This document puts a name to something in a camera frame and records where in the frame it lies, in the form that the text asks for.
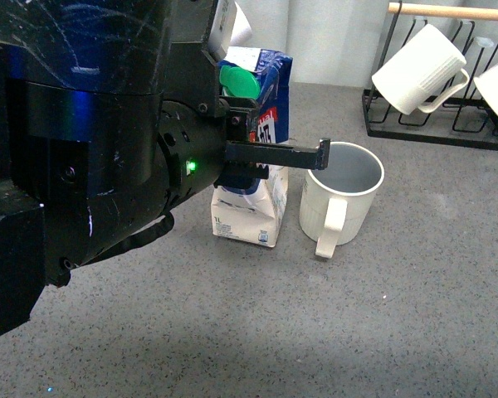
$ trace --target milk carton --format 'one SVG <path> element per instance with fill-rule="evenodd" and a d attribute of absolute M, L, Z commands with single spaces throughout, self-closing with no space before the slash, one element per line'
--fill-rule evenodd
<path fill-rule="evenodd" d="M 287 143 L 289 136 L 289 80 L 292 59 L 260 48 L 230 47 L 226 61 L 255 72 L 261 85 L 258 140 Z M 212 196 L 214 235 L 274 247 L 281 229 L 288 195 L 288 167 L 269 166 L 269 179 L 245 190 L 218 187 Z"/>

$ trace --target black wire rack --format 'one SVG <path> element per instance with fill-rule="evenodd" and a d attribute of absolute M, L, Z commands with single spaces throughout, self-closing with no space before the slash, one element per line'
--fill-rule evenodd
<path fill-rule="evenodd" d="M 385 62 L 395 27 L 401 16 L 402 5 L 403 2 L 399 2 L 398 11 L 393 15 L 376 70 L 380 69 Z M 494 42 L 490 38 L 475 36 L 475 21 L 461 19 L 457 22 L 456 31 L 450 38 L 451 42 L 455 43 L 458 38 L 463 39 L 460 40 L 463 43 L 460 50 L 464 56 L 472 47 L 478 51 L 476 61 L 471 66 L 472 82 L 478 70 L 482 72 L 488 70 L 495 57 L 498 59 L 498 40 Z M 408 42 L 414 31 L 426 24 L 428 24 L 427 17 L 413 16 L 401 47 Z M 440 92 L 452 84 L 453 78 L 446 82 Z M 436 98 L 437 96 L 433 95 L 427 99 L 427 102 L 432 102 Z M 376 90 L 374 85 L 363 91 L 362 106 L 367 134 L 370 137 L 498 151 L 498 116 L 481 98 L 472 83 L 466 87 L 462 98 L 448 99 L 442 107 L 431 114 L 415 111 L 407 116 L 398 112 Z"/>

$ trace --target wooden dowel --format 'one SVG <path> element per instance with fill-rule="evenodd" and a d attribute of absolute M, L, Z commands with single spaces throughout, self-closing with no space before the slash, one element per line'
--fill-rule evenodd
<path fill-rule="evenodd" d="M 391 2 L 388 12 L 396 14 L 399 3 Z M 491 8 L 470 8 L 470 7 L 447 7 L 447 6 L 428 6 L 422 4 L 408 4 L 403 2 L 401 14 L 421 15 L 424 17 L 445 17 L 460 18 L 485 21 L 498 21 L 498 10 Z"/>

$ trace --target screw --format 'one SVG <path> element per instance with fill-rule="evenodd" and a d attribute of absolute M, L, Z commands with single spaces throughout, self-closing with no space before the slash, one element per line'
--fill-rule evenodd
<path fill-rule="evenodd" d="M 198 110 L 199 112 L 201 112 L 202 114 L 206 114 L 207 111 L 208 111 L 208 105 L 205 104 L 204 102 L 202 102 L 201 104 L 198 105 Z"/>
<path fill-rule="evenodd" d="M 74 263 L 72 263 L 69 259 L 64 259 L 63 260 L 63 267 L 65 267 L 68 270 L 72 270 L 77 267 Z"/>

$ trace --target mug rack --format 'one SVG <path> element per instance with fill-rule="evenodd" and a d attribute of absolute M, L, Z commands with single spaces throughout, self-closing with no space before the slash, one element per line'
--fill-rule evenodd
<path fill-rule="evenodd" d="M 466 55 L 475 47 L 476 61 L 471 66 L 471 82 L 479 69 L 485 71 L 498 61 L 498 39 L 493 41 L 487 37 L 475 35 L 476 22 L 498 22 L 498 10 L 486 8 L 444 7 L 406 4 L 402 1 L 391 2 L 388 12 L 393 14 L 388 35 L 378 61 L 376 70 L 380 69 L 387 57 L 393 40 L 397 22 L 402 15 L 412 16 L 408 33 L 403 41 L 404 46 L 414 31 L 428 24 L 428 17 L 445 17 L 457 20 L 455 33 L 449 37 L 456 44 L 461 41 L 460 51 Z M 446 82 L 440 90 L 443 92 L 453 84 L 453 78 Z M 498 151 L 498 116 L 481 98 L 476 87 L 470 83 L 461 98 L 452 97 L 443 106 L 431 114 L 414 111 L 407 116 L 392 107 L 372 85 L 362 93 L 365 125 L 370 137 L 402 139 L 426 143 L 439 143 L 469 148 L 490 149 Z M 436 95 L 427 99 L 432 102 Z"/>

